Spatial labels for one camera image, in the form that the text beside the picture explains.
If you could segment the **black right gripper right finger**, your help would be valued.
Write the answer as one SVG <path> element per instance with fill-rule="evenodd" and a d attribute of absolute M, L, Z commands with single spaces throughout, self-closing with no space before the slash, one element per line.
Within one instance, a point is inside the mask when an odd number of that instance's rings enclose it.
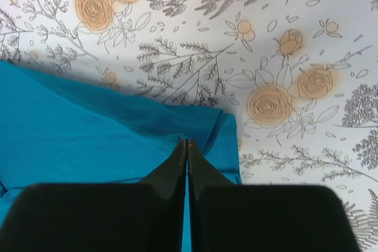
<path fill-rule="evenodd" d="M 236 185 L 186 143 L 193 251 L 358 251 L 338 196 L 319 185 Z"/>

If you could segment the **teal blue t-shirt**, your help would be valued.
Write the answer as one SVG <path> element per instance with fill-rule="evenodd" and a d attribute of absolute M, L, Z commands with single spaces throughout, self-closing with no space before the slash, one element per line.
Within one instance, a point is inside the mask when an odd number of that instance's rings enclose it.
<path fill-rule="evenodd" d="M 1 63 L 1 227 L 28 186 L 137 183 L 190 139 L 227 179 L 238 180 L 231 114 L 164 106 Z M 187 161 L 180 251 L 193 251 Z"/>

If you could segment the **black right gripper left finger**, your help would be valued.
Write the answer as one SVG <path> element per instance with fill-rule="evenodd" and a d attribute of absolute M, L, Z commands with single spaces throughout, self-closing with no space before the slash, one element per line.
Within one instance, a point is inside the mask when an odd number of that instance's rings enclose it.
<path fill-rule="evenodd" d="M 35 184 L 1 227 L 2 251 L 180 251 L 187 142 L 137 183 Z"/>

